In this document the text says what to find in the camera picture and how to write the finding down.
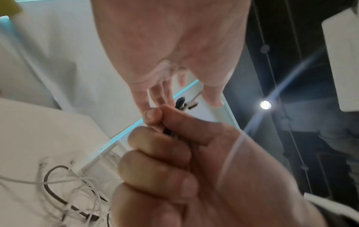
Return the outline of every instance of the dark ceiling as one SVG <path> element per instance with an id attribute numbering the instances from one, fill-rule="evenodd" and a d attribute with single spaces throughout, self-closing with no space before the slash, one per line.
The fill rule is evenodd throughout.
<path id="1" fill-rule="evenodd" d="M 358 209 L 358 193 L 354 181 L 349 177 L 348 172 L 351 169 L 346 163 L 353 157 L 348 154 L 349 152 L 334 149 L 335 146 L 329 145 L 328 141 L 319 135 L 320 132 L 325 133 L 323 124 L 318 128 L 312 127 L 307 130 L 297 130 L 293 126 L 296 123 L 309 125 L 311 120 L 315 122 L 318 111 L 338 113 L 337 95 L 321 23 L 353 4 L 354 0 L 255 0 L 249 13 L 246 45 L 263 97 L 268 96 L 275 89 L 275 84 L 286 78 L 293 68 L 311 57 L 314 52 L 322 50 L 315 61 L 283 90 L 276 100 L 278 108 L 272 110 L 270 116 L 284 148 L 283 156 L 288 158 L 300 190 L 329 197 Z M 264 44 L 269 46 L 268 52 L 265 50 L 268 47 L 263 47 Z M 231 109 L 235 110 L 238 109 L 236 106 L 238 96 L 235 93 L 243 92 L 233 89 L 236 85 L 238 78 L 234 76 L 224 91 Z M 331 105 L 323 105 L 321 109 L 311 109 L 305 113 L 292 109 L 292 113 L 300 113 L 298 116 L 305 115 L 304 120 L 298 116 L 289 116 L 290 106 L 295 107 L 298 103 L 307 106 L 306 102 L 309 101 L 317 101 L 320 106 L 322 100 L 329 100 Z M 243 113 L 246 113 L 246 110 L 242 110 L 242 114 L 240 110 L 234 111 L 242 127 L 249 121 L 248 117 L 243 117 Z M 343 118 L 345 118 L 343 121 L 335 123 L 336 127 L 344 121 L 349 121 L 346 115 Z M 289 121 L 292 128 L 291 126 L 289 129 L 283 128 L 284 120 Z M 347 130 L 344 126 L 340 127 L 341 130 Z M 308 178 L 303 170 L 306 168 Z"/>

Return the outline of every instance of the fingernail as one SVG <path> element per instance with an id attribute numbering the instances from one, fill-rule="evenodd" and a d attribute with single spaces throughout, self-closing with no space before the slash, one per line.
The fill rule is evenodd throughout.
<path id="1" fill-rule="evenodd" d="M 187 177 L 183 181 L 181 195 L 182 198 L 191 198 L 197 194 L 198 185 L 196 179 Z"/>
<path id="2" fill-rule="evenodd" d="M 185 164 L 190 159 L 190 153 L 187 149 L 182 149 L 181 147 L 175 147 L 172 150 L 172 159 L 179 164 Z"/>
<path id="3" fill-rule="evenodd" d="M 180 227 L 180 217 L 174 212 L 165 212 L 155 216 L 152 220 L 152 227 Z"/>
<path id="4" fill-rule="evenodd" d="M 156 109 L 150 109 L 150 110 L 147 110 L 147 112 L 146 112 L 146 117 L 148 118 L 148 119 L 152 119 L 153 118 L 153 115 L 154 115 L 154 113 L 155 113 L 155 111 L 156 111 Z"/>

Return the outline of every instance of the hand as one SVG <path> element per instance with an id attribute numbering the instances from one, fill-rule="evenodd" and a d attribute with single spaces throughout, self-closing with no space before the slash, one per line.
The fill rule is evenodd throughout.
<path id="1" fill-rule="evenodd" d="M 250 0 L 92 0 L 97 31 L 113 66 L 143 114 L 154 103 L 174 106 L 172 78 L 192 72 L 203 98 L 221 93 L 243 49 Z"/>
<path id="2" fill-rule="evenodd" d="M 128 143 L 134 151 L 120 161 L 125 183 L 111 205 L 117 227 L 325 226 L 287 170 L 235 128 L 168 106 L 149 110 L 144 121 L 162 123 L 188 143 L 152 128 L 131 133 Z M 222 187 L 215 188 L 239 136 L 244 143 Z"/>

